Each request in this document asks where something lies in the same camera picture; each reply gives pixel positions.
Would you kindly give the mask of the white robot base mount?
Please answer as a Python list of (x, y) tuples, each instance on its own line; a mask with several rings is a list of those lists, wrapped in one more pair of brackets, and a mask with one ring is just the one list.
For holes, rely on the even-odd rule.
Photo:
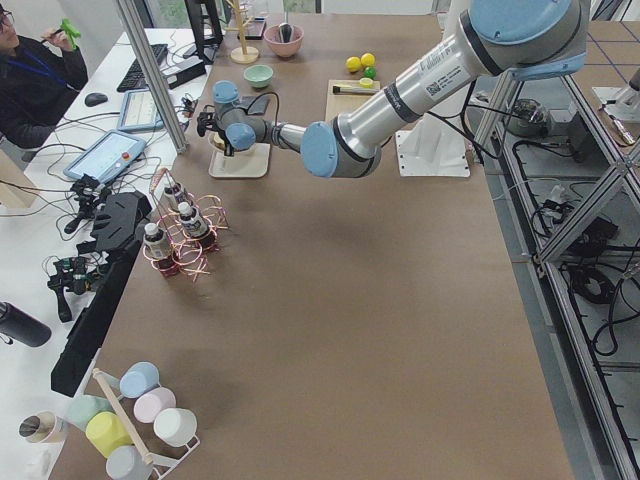
[[(439, 103), (432, 111), (462, 128), (459, 113), (469, 87)], [(469, 177), (465, 138), (441, 120), (426, 114), (411, 130), (396, 133), (400, 175)]]

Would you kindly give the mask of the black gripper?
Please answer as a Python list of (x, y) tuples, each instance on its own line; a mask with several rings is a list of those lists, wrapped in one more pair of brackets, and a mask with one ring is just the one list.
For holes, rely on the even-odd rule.
[(220, 122), (217, 121), (216, 123), (217, 125), (217, 132), (218, 135), (221, 139), (221, 142), (224, 144), (224, 155), (227, 157), (233, 157), (234, 156), (234, 148), (230, 145), (230, 141), (227, 137), (224, 125)]

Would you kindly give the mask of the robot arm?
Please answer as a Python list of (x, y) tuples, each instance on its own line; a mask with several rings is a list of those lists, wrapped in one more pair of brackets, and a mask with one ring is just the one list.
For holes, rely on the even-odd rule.
[(382, 144), (480, 76), (508, 69), (549, 78), (578, 71), (586, 56), (586, 1), (473, 1), (454, 32), (352, 112), (307, 127), (249, 115), (236, 85), (213, 87), (212, 128), (229, 154), (256, 143), (296, 150), (324, 178), (361, 178), (379, 165)]

